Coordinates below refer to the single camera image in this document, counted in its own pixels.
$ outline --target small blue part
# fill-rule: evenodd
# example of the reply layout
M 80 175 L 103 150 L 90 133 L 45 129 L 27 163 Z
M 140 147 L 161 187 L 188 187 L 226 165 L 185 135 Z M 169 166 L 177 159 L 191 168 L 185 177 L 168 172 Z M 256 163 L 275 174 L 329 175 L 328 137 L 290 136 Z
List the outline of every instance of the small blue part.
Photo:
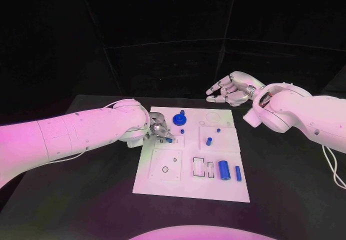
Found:
M 236 166 L 236 174 L 237 174 L 237 181 L 243 181 L 243 175 L 241 175 L 241 168 L 240 166 Z
M 218 162 L 218 169 L 220 169 L 221 180 L 230 180 L 231 179 L 231 175 L 230 175 L 230 164 L 228 164 L 228 161 L 220 161 Z
M 213 145 L 213 140 L 214 140 L 214 139 L 213 139 L 211 137 L 207 139 L 207 143 L 205 143 L 207 146 L 211 146 L 211 145 Z
M 187 124 L 187 116 L 185 116 L 185 110 L 181 111 L 181 114 L 175 115 L 174 117 L 174 123 L 178 126 L 184 126 Z

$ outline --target robotic hand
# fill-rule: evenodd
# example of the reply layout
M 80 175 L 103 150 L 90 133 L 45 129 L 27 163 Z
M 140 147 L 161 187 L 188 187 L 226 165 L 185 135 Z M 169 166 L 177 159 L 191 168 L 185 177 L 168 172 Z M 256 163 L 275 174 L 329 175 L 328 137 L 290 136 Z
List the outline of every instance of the robotic hand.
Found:
M 158 136 L 175 140 L 165 115 L 148 112 L 135 99 L 50 119 L 0 126 L 0 188 L 25 171 L 71 160 L 117 140 L 133 148 Z
M 207 91 L 208 102 L 230 103 L 233 107 L 253 100 L 253 108 L 243 117 L 253 127 L 262 123 L 285 133 L 292 127 L 306 137 L 346 153 L 346 100 L 332 96 L 312 96 L 299 86 L 288 83 L 264 85 L 251 75 L 234 71 Z

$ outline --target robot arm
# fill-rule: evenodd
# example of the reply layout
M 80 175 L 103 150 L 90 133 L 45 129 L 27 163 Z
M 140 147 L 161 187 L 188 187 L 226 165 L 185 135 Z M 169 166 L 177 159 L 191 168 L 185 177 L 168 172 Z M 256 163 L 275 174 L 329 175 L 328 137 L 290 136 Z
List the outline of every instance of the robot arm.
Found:
M 0 188 L 21 173 L 58 159 L 117 140 L 130 148 L 142 146 L 155 135 L 175 139 L 165 116 L 149 113 L 135 99 L 119 101 L 113 108 L 0 126 Z
M 312 141 L 346 153 L 345 99 L 312 96 L 303 88 L 288 83 L 266 86 L 240 71 L 233 72 L 207 94 L 223 87 L 227 89 L 221 96 L 210 96 L 207 100 L 228 102 L 234 107 L 253 100 L 253 108 L 244 116 L 253 127 L 264 123 L 279 133 L 296 127 Z

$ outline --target white board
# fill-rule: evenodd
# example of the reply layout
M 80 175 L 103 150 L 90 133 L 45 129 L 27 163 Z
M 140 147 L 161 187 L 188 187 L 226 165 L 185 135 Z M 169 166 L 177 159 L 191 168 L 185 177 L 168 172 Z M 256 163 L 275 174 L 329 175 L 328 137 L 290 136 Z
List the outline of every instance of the white board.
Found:
M 181 110 L 185 110 L 187 124 L 177 126 L 174 116 Z M 153 137 L 145 141 L 133 193 L 250 203 L 233 111 L 177 107 L 152 107 L 151 111 L 165 115 L 178 142 L 161 142 Z M 200 171 L 201 167 L 205 169 L 204 176 L 194 174 L 194 158 L 204 159 L 197 161 Z M 230 180 L 221 180 L 220 161 L 228 162 Z M 241 181 L 236 166 L 241 169 Z

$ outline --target table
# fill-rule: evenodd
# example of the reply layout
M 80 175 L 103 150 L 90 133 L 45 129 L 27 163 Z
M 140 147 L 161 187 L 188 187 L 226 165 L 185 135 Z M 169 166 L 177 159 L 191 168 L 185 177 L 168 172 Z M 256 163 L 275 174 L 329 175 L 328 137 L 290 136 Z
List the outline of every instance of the table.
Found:
M 68 113 L 100 108 L 116 96 L 78 95 Z M 158 107 L 230 109 L 204 99 L 135 98 Z M 31 170 L 0 214 L 0 238 L 123 240 L 181 225 L 237 228 L 272 238 L 345 239 L 346 191 L 334 182 L 322 146 L 292 128 L 282 134 L 233 108 L 251 203 L 133 193 L 142 147 L 116 143 L 80 158 Z M 345 154 L 337 152 L 341 175 Z

